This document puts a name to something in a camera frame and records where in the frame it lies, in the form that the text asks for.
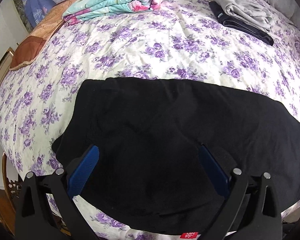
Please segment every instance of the black garment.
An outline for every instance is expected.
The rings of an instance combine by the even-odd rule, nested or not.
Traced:
[[[223,198],[198,160],[274,179],[282,212],[300,199],[300,123],[278,101],[191,80],[86,80],[52,145],[64,166],[90,144],[100,159],[81,196],[132,228],[203,232]]]
[[[227,15],[223,11],[222,7],[214,1],[209,2],[209,6],[215,17],[217,17],[218,22],[221,23],[223,26],[250,34],[268,45],[273,45],[274,42],[272,37],[264,31],[259,30],[254,26],[246,24],[243,20]]]

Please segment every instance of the brown fabric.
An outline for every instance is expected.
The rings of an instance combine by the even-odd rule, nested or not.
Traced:
[[[77,0],[66,0],[57,4],[17,47],[10,70],[28,66],[37,58],[43,46],[64,25],[62,14]]]

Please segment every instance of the metal pin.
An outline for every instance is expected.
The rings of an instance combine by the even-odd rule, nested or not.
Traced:
[[[58,168],[58,169],[56,169],[56,174],[57,175],[61,175],[61,174],[63,174],[65,172],[65,170],[63,169],[63,168]]]
[[[264,176],[266,179],[271,178],[271,175],[270,175],[269,172],[265,172],[265,173],[263,174],[263,176]]]
[[[29,171],[29,172],[27,173],[26,177],[27,177],[28,179],[32,178],[32,177],[33,177],[33,172],[32,172],[32,171]]]
[[[239,168],[234,168],[233,173],[236,175],[241,175],[242,171]]]

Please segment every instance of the stack of folded clothes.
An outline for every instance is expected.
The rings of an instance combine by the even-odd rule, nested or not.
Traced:
[[[267,8],[251,0],[213,0],[209,5],[223,26],[248,33],[268,45],[274,44],[268,34],[274,21]]]

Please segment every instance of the red tag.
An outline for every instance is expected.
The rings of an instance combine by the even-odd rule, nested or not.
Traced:
[[[198,235],[198,232],[192,232],[192,233],[183,233],[180,238],[183,239],[193,239],[196,238]]]

